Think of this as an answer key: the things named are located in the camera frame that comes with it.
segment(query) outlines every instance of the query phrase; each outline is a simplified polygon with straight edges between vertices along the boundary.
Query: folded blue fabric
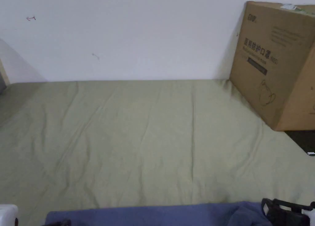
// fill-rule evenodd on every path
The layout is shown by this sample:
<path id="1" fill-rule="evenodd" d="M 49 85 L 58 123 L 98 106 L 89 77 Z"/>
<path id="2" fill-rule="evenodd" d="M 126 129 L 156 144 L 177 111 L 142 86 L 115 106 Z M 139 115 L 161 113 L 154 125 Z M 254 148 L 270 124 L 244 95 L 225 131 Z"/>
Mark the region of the folded blue fabric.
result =
<path id="1" fill-rule="evenodd" d="M 271 226 L 260 203 L 245 201 L 50 212 L 46 224 L 64 219 L 72 226 Z"/>

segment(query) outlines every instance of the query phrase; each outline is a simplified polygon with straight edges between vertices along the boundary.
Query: mattress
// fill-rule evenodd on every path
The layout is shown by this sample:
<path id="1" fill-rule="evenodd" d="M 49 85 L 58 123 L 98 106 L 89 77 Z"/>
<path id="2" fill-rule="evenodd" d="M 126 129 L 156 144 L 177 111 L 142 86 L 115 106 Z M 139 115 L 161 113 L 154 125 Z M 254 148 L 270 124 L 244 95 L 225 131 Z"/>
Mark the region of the mattress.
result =
<path id="1" fill-rule="evenodd" d="M 315 199 L 315 161 L 230 81 L 10 85 L 0 95 L 0 203 L 49 211 Z"/>

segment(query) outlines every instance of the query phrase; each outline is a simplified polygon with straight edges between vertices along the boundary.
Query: black object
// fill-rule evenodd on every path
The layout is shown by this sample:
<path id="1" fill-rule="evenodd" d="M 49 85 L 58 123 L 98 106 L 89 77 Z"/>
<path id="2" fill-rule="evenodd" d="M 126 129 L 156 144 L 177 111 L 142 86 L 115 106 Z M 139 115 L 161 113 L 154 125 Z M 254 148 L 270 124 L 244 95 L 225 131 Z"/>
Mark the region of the black object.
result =
<path id="1" fill-rule="evenodd" d="M 71 226 L 71 220 L 66 219 L 62 222 L 56 222 L 56 223 L 47 224 L 47 225 L 43 225 L 43 226 Z"/>
<path id="2" fill-rule="evenodd" d="M 285 133 L 309 156 L 315 156 L 315 130 L 286 131 Z"/>
<path id="3" fill-rule="evenodd" d="M 280 205 L 291 208 L 291 211 L 281 209 Z M 309 226 L 310 218 L 302 214 L 302 210 L 312 211 L 314 208 L 315 202 L 312 202 L 309 206 L 267 198 L 262 199 L 261 202 L 262 212 L 273 226 Z"/>

